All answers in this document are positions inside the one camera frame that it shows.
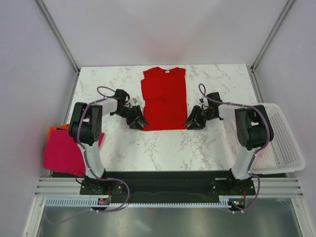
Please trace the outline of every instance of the white laundry basket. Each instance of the white laundry basket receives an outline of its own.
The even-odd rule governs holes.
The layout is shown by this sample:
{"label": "white laundry basket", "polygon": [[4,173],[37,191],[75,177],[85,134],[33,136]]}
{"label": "white laundry basket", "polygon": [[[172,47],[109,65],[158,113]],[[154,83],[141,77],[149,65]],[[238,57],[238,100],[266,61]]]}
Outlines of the white laundry basket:
{"label": "white laundry basket", "polygon": [[281,108],[270,103],[262,105],[266,108],[274,138],[259,153],[252,173],[276,174],[304,169],[304,158]]}

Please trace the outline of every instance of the folded clothing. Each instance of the folded clothing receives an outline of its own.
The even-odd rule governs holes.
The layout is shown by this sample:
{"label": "folded clothing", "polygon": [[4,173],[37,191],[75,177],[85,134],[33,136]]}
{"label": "folded clothing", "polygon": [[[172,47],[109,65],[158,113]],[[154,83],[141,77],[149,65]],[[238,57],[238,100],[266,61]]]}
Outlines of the folded clothing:
{"label": "folded clothing", "polygon": [[[99,147],[104,133],[101,133]],[[44,168],[83,177],[85,165],[78,144],[68,130],[52,130],[44,149]]]}
{"label": "folded clothing", "polygon": [[144,116],[149,124],[144,130],[187,129],[183,126],[188,117],[185,69],[155,67],[144,71],[144,76]]}

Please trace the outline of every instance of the white backdrop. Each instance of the white backdrop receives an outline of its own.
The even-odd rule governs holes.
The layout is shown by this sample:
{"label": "white backdrop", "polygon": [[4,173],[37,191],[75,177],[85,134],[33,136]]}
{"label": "white backdrop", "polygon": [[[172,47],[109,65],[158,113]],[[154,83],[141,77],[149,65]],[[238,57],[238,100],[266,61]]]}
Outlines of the white backdrop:
{"label": "white backdrop", "polygon": [[316,1],[296,1],[257,69],[264,100],[279,104],[306,161],[297,172],[316,223]]}
{"label": "white backdrop", "polygon": [[80,67],[252,65],[286,0],[43,0]]}
{"label": "white backdrop", "polygon": [[0,236],[22,236],[75,71],[34,0],[0,1]]}

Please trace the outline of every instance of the pink cloth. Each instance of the pink cloth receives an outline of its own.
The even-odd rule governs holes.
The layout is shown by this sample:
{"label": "pink cloth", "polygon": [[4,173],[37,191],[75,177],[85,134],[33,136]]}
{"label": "pink cloth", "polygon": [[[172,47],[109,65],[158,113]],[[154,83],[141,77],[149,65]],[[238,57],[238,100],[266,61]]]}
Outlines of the pink cloth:
{"label": "pink cloth", "polygon": [[[103,138],[104,133],[101,133],[99,147]],[[85,174],[85,165],[80,148],[69,136],[68,130],[51,132],[44,150],[44,168],[79,177],[83,177],[82,173]]]}

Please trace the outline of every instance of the white marble tabletop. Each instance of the white marble tabletop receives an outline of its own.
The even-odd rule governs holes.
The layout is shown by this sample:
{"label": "white marble tabletop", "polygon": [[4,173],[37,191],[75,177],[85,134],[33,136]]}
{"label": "white marble tabletop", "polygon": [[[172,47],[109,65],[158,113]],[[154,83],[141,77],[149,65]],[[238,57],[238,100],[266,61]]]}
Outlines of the white marble tabletop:
{"label": "white marble tabletop", "polygon": [[[143,71],[155,66],[86,67],[82,68],[71,104],[89,103],[101,98],[100,85],[127,91],[144,108],[140,81]],[[218,91],[227,102],[253,104],[256,97],[244,64],[176,65],[163,69],[186,69],[188,115],[202,97],[198,84],[204,83],[207,93]],[[102,90],[112,95],[111,91]],[[124,118],[106,115],[102,131],[105,138],[100,148],[102,163],[107,171],[174,171],[222,170],[232,167],[238,144],[231,121],[215,119],[204,130],[138,131],[129,129]]]}

